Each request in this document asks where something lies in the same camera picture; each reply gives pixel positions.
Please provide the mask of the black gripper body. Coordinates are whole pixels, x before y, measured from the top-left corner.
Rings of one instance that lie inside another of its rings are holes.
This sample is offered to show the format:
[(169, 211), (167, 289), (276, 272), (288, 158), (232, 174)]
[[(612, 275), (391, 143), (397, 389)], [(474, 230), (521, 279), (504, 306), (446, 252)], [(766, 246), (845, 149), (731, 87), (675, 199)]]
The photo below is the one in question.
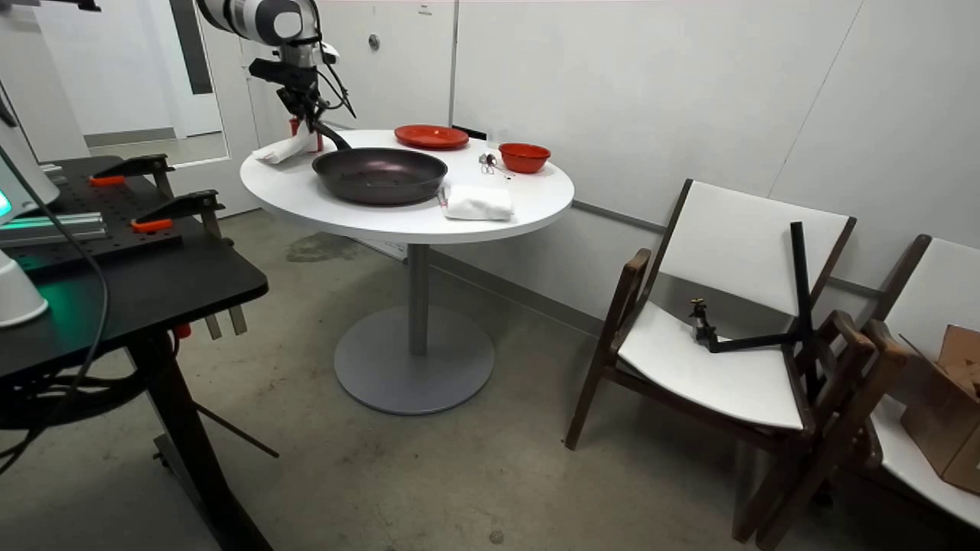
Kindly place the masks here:
[(344, 106), (344, 79), (330, 43), (279, 46), (270, 59), (255, 59), (248, 73), (273, 82), (288, 113), (308, 119)]

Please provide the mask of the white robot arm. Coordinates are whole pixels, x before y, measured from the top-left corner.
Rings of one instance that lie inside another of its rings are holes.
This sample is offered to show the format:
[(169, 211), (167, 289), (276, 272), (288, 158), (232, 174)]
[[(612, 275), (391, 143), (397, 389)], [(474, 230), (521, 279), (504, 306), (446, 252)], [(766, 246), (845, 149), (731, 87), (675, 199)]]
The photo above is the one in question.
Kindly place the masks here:
[(316, 0), (194, 0), (204, 20), (242, 40), (273, 46), (276, 60), (255, 59), (248, 73), (279, 86), (279, 100), (311, 131), (345, 141), (321, 123), (328, 100), (320, 90), (320, 77), (336, 60), (336, 52), (321, 35)]

